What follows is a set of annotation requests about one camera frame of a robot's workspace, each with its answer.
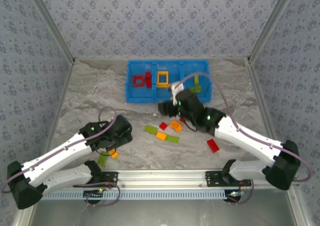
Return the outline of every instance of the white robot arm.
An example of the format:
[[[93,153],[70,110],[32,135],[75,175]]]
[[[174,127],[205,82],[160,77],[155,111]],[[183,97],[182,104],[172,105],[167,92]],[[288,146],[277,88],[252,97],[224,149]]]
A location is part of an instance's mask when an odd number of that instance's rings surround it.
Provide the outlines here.
[[[4,191],[4,185],[2,192],[11,192],[18,209],[22,210],[53,191],[103,182],[104,174],[95,161],[87,161],[73,169],[58,170],[97,149],[109,151],[132,141],[131,132],[131,124],[122,115],[115,117],[112,123],[88,123],[68,141],[48,153],[23,164],[18,161],[10,163],[7,167],[10,191]]]
[[[282,190],[289,188],[300,161],[281,149],[299,155],[294,142],[288,140],[282,143],[266,138],[234,122],[234,119],[225,113],[204,107],[196,94],[185,90],[179,82],[177,85],[172,84],[169,89],[173,99],[158,104],[160,113],[168,116],[180,115],[190,121],[196,130],[229,141],[260,159],[248,162],[229,160],[219,175],[226,185],[253,179],[267,180]],[[106,148],[109,151],[132,141],[131,131],[131,124],[122,115],[118,115],[113,124],[108,121],[88,123],[68,141],[39,158],[23,164],[17,161],[9,164],[9,193],[12,193],[18,209],[28,208],[37,203],[43,195],[56,190],[105,181],[103,172],[94,161],[87,161],[77,168],[58,170],[97,149]],[[206,173],[207,182],[209,177],[215,175]]]

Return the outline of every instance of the blue bin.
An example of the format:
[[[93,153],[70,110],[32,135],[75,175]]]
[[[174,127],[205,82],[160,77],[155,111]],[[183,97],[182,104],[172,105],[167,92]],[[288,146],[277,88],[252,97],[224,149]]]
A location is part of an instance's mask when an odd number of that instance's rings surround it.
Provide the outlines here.
[[[152,88],[133,86],[134,75],[145,75],[151,72]],[[157,87],[157,72],[167,71],[169,83],[180,81],[186,76],[195,72],[205,72],[210,74],[207,60],[129,60],[125,82],[125,97],[128,103],[156,103],[168,101],[171,94],[167,88]],[[199,86],[202,91],[197,93],[199,100],[203,103],[211,101],[212,82],[205,76],[199,75]],[[194,77],[184,83],[185,88],[195,87]]]

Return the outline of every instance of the gray marble table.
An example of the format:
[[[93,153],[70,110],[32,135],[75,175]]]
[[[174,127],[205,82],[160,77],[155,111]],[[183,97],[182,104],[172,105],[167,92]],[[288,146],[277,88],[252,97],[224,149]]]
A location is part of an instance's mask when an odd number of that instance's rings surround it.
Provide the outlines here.
[[[265,134],[255,94],[242,60],[210,59],[210,72],[220,83],[236,120]],[[212,153],[207,145],[210,135],[192,132],[184,127],[180,133],[170,128],[169,135],[180,137],[178,144],[157,139],[144,131],[145,125],[158,127],[172,119],[158,113],[156,104],[128,104],[125,97],[126,60],[76,61],[63,102],[55,136],[50,149],[57,147],[87,122],[97,121],[99,109],[112,106],[132,124],[133,141],[118,148],[117,159],[108,158],[108,169],[207,169],[222,168],[229,159],[252,160],[250,153],[229,142],[215,139],[220,150]],[[226,111],[221,95],[213,86],[208,104]],[[104,112],[103,119],[113,116]],[[86,160],[98,160],[92,153],[67,166],[75,167]]]

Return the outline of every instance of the blue floral wallpaper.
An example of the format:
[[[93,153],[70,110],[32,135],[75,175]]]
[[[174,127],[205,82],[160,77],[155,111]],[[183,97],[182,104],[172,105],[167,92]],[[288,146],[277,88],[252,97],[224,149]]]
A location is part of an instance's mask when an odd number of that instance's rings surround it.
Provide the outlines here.
[[[297,142],[312,166],[302,184],[320,225],[320,0],[290,0],[254,63],[273,125],[281,140]],[[305,169],[299,174],[305,175]]]
[[[76,57],[247,56],[276,0],[44,0]]]
[[[7,165],[39,156],[70,68],[31,0],[0,0],[0,185]],[[16,205],[0,194],[0,225]]]

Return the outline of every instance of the wire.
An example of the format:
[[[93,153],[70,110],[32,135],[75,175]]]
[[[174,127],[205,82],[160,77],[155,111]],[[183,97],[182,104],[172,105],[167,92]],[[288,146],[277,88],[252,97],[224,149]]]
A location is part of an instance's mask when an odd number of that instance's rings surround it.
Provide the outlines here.
[[[98,154],[103,155],[103,156],[112,156],[117,152],[117,149],[111,149],[114,150],[114,152],[112,154],[105,154],[104,152],[99,152],[98,150],[95,150]]]
[[[72,142],[71,144],[67,145],[66,147],[61,148],[61,149],[55,151],[54,153],[48,155],[47,157],[43,158],[42,160],[38,161],[37,163],[35,163],[34,165],[30,166],[29,168],[27,168],[27,169],[25,169],[25,170],[23,170],[23,171],[15,174],[15,175],[11,176],[9,179],[7,179],[7,180],[4,182],[4,185],[2,186],[1,192],[2,192],[3,194],[9,194],[11,191],[5,191],[5,188],[6,188],[6,186],[7,186],[12,180],[16,179],[16,178],[19,177],[20,175],[23,175],[23,174],[25,174],[26,172],[28,172],[28,171],[30,171],[30,170],[33,170],[35,167],[39,166],[40,164],[42,164],[43,162],[47,161],[48,159],[56,156],[57,154],[61,153],[62,151],[67,150],[67,149],[69,149],[70,147],[72,147],[72,146],[74,146],[74,145],[76,145],[76,144],[78,144],[78,143],[81,143],[81,142],[84,142],[84,141],[88,141],[88,140],[94,139],[94,138],[96,138],[96,137],[104,134],[108,129],[111,128],[111,126],[112,126],[112,125],[114,124],[114,122],[116,121],[116,117],[117,117],[116,110],[114,110],[112,107],[104,107],[104,108],[102,108],[102,109],[100,110],[100,112],[99,112],[99,116],[101,115],[102,111],[104,111],[104,110],[107,109],[107,108],[109,108],[109,109],[111,109],[111,110],[114,111],[114,116],[113,116],[113,120],[110,122],[110,124],[109,124],[106,128],[104,128],[102,131],[100,131],[99,133],[97,133],[97,134],[95,134],[95,135],[92,135],[92,136],[87,137],[87,138],[85,138],[85,139],[81,139],[81,140]]]
[[[203,76],[205,76],[205,77],[207,77],[207,78],[209,78],[209,79],[211,78],[211,76],[210,76],[209,74],[207,74],[207,73],[204,73],[204,72],[195,72],[195,73],[192,73],[192,74],[188,75],[187,77],[185,77],[183,80],[180,81],[180,83],[182,83],[182,84],[185,83],[188,79],[194,77],[195,75],[203,75]],[[269,143],[269,142],[265,142],[265,141],[263,141],[263,140],[257,139],[256,137],[254,137],[254,136],[248,134],[247,132],[243,131],[243,130],[239,127],[239,125],[237,124],[234,116],[232,115],[231,110],[230,110],[229,105],[228,105],[228,102],[227,102],[227,99],[226,99],[226,96],[223,94],[220,85],[218,84],[218,82],[216,81],[216,79],[215,79],[214,77],[212,77],[212,81],[213,81],[213,83],[216,85],[218,91],[220,92],[220,95],[221,95],[222,98],[223,98],[223,101],[224,101],[225,106],[226,106],[226,110],[227,110],[227,112],[228,112],[228,114],[229,114],[229,116],[230,116],[230,118],[231,118],[231,120],[232,120],[232,123],[233,123],[233,125],[235,126],[235,128],[236,128],[239,132],[241,132],[243,135],[247,136],[248,138],[250,138],[250,139],[252,139],[252,140],[254,140],[254,141],[256,141],[256,142],[259,142],[259,143],[261,143],[261,144],[263,144],[263,145],[266,145],[266,146],[268,146],[268,147],[270,147],[270,148],[275,148],[275,149],[277,149],[277,150],[281,150],[281,151],[283,151],[283,152],[285,152],[285,153],[287,153],[287,154],[295,157],[296,159],[300,160],[300,161],[305,165],[305,167],[306,167],[306,169],[307,169],[307,171],[308,171],[308,176],[307,176],[306,178],[304,178],[304,179],[301,179],[301,180],[295,179],[295,180],[293,180],[293,182],[300,182],[300,183],[301,183],[301,182],[306,182],[306,181],[308,181],[308,180],[312,177],[312,174],[313,174],[313,173],[312,173],[312,169],[311,169],[311,167],[308,165],[308,163],[307,163],[304,159],[302,159],[299,155],[297,155],[297,154],[295,154],[295,153],[293,153],[293,152],[291,152],[291,151],[289,151],[289,150],[287,150],[287,149],[284,149],[284,148],[282,148],[282,147],[272,145],[272,144]]]
[[[253,180],[251,180],[251,185],[252,185],[252,188],[251,188],[250,195],[245,201],[242,201],[242,202],[239,203],[237,200],[233,199],[232,197],[227,197],[227,198],[229,200],[234,201],[234,203],[232,203],[232,204],[235,204],[235,205],[243,205],[243,204],[247,203],[252,198],[252,196],[254,195],[255,185],[254,185],[254,181]]]
[[[192,130],[192,131],[194,131],[194,132],[197,132],[197,131],[198,131],[197,129],[191,128],[191,127],[187,124],[187,122],[185,122],[184,124],[185,124],[190,130]]]
[[[93,204],[90,204],[89,203],[89,198],[90,198],[90,195],[92,194],[88,194],[86,199],[85,199],[85,202],[89,205],[89,206],[93,206],[93,207],[106,207],[106,206],[110,206],[110,205],[114,205],[115,203],[117,203],[120,199],[120,195],[121,195],[121,190],[119,188],[118,185],[114,184],[114,183],[111,183],[111,182],[100,182],[100,183],[92,183],[92,184],[83,184],[83,185],[76,185],[76,186],[79,186],[79,187],[89,187],[89,186],[100,186],[102,184],[106,184],[106,185],[111,185],[111,186],[114,186],[116,187],[116,189],[118,190],[118,196],[115,200],[113,200],[111,203],[107,203],[107,204],[99,204],[99,205],[93,205]]]

